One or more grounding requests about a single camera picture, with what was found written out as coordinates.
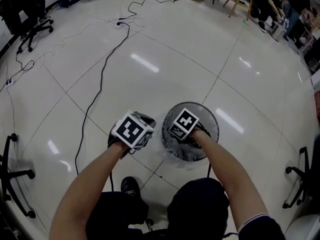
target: black baseboard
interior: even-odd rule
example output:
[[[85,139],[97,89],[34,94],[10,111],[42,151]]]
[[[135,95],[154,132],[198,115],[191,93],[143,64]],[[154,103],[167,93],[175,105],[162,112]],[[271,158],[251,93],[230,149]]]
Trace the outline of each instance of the black baseboard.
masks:
[[[48,7],[45,8],[45,11],[48,12],[50,11],[55,5],[59,3],[59,0],[55,1],[54,3],[50,4]],[[0,51],[0,59],[2,56],[6,53],[6,51],[10,48],[10,46],[13,45],[13,43],[18,39],[18,35],[14,35],[11,37],[11,39],[5,44],[5,46],[1,49]]]

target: chair caster wheel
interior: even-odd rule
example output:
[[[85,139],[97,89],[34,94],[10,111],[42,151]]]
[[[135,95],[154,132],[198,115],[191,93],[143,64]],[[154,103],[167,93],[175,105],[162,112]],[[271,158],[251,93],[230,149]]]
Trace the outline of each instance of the chair caster wheel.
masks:
[[[31,219],[34,219],[36,217],[36,214],[34,211],[28,211],[28,216],[31,218]]]
[[[34,173],[33,170],[28,170],[28,177],[30,180],[34,179],[36,177],[36,174]]]
[[[11,196],[8,195],[8,194],[5,194],[4,197],[3,197],[3,200],[4,201],[11,201]]]
[[[292,169],[291,169],[290,166],[287,167],[287,168],[285,168],[285,173],[286,173],[286,174],[289,174],[289,173],[291,173],[291,172],[292,172]]]
[[[18,136],[17,136],[15,133],[12,133],[12,134],[11,134],[11,140],[12,140],[13,142],[16,142],[16,141],[18,140]]]

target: tiled floor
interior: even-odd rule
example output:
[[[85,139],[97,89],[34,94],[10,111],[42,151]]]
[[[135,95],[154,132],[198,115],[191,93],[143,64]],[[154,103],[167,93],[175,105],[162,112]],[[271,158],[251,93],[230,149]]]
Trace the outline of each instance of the tiled floor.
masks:
[[[133,1],[143,0],[81,0],[68,9],[54,9],[53,33],[41,33],[32,53],[24,50],[18,55],[25,64],[74,35],[63,41],[64,47],[56,45],[54,54],[46,53],[43,65],[40,59],[37,68],[8,88],[19,135],[15,149],[10,149],[9,166],[36,173],[35,179],[12,182],[24,205],[38,216],[25,218],[13,202],[8,205],[34,239],[48,238],[57,205],[76,177],[74,159],[84,111],[99,90],[106,56],[127,34],[127,28],[116,29],[107,21],[130,15],[127,8]],[[244,11],[228,18],[231,5],[223,8],[224,1],[212,5],[211,0],[161,4],[147,0],[144,6],[132,6],[137,17],[144,17],[145,26],[143,19],[128,20],[129,38],[107,62],[102,93],[85,125],[79,168],[107,148],[112,125],[128,109],[153,117],[158,130],[174,105],[198,102],[216,115],[219,142],[248,171],[270,215],[285,231],[298,207],[282,209],[295,182],[284,169],[298,165],[301,147],[312,153],[319,132],[310,74],[286,42],[275,42],[251,20],[243,22]],[[12,76],[20,69],[15,58],[18,45],[17,41],[1,59],[0,83],[5,82],[6,71]],[[0,93],[0,122],[3,150],[6,135],[14,131],[6,88]],[[150,205],[149,217],[157,222],[154,229],[168,224],[166,206],[177,190],[207,174],[207,165],[176,168],[163,161],[161,152],[155,137],[113,171],[115,190],[124,177],[137,179],[142,198]],[[104,190],[110,189],[108,181]],[[227,233],[236,231],[229,215]]]

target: black shoe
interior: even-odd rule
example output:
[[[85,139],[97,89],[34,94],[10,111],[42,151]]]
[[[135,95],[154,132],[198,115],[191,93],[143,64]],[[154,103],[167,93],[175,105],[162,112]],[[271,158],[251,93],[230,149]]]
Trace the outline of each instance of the black shoe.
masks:
[[[259,21],[259,22],[258,22],[258,27],[259,27],[259,29],[260,29],[263,33],[266,33],[265,23],[264,23],[264,22]]]
[[[140,187],[134,177],[125,177],[121,182],[121,192],[132,197],[141,198]]]

